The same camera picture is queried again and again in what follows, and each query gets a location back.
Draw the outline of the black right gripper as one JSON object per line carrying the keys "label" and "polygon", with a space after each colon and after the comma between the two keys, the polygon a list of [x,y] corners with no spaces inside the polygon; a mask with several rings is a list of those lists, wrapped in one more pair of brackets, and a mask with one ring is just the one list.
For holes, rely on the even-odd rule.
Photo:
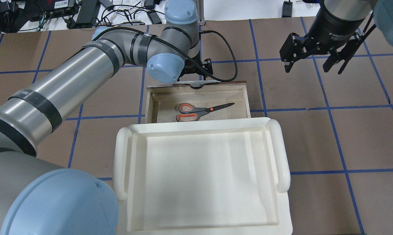
{"label": "black right gripper", "polygon": [[358,33],[357,27],[363,20],[348,21],[337,18],[328,11],[321,9],[305,36],[290,33],[280,49],[280,58],[284,69],[289,73],[295,62],[310,55],[329,55],[323,63],[323,71],[329,70],[341,60],[349,60],[362,46],[365,39],[376,29],[370,25],[370,18]]}

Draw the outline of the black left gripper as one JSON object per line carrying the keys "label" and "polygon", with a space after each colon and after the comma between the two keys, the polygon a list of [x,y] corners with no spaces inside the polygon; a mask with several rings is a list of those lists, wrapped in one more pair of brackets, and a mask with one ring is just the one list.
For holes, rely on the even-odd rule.
{"label": "black left gripper", "polygon": [[[199,67],[206,70],[207,73],[209,73],[210,75],[213,75],[213,67],[212,67],[211,58],[207,58],[204,61],[196,60],[196,62],[199,65]],[[177,80],[180,80],[180,78],[186,74],[193,74],[193,73],[201,75],[204,79],[206,79],[208,76],[199,67],[196,66],[194,63],[192,63],[189,59],[185,60],[184,68],[183,68],[182,72],[180,73],[179,78]]]}

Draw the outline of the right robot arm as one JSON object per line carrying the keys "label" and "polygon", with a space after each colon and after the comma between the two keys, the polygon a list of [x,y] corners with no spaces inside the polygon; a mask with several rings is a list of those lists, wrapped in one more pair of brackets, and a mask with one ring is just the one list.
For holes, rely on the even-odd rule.
{"label": "right robot arm", "polygon": [[393,47],[393,0],[320,0],[319,4],[308,33],[290,33],[279,51],[286,73],[301,59],[328,55],[323,71],[343,62],[341,74],[376,28]]}

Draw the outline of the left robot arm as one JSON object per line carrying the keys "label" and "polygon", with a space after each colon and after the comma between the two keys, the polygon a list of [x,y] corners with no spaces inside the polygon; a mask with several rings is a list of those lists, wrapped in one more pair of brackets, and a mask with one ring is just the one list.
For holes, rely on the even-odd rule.
{"label": "left robot arm", "polygon": [[169,0],[160,36],[126,26],[99,27],[93,39],[30,87],[0,106],[0,235],[115,235],[113,189],[81,170],[37,158],[56,131],[125,64],[154,79],[177,81],[198,45],[193,0]]}

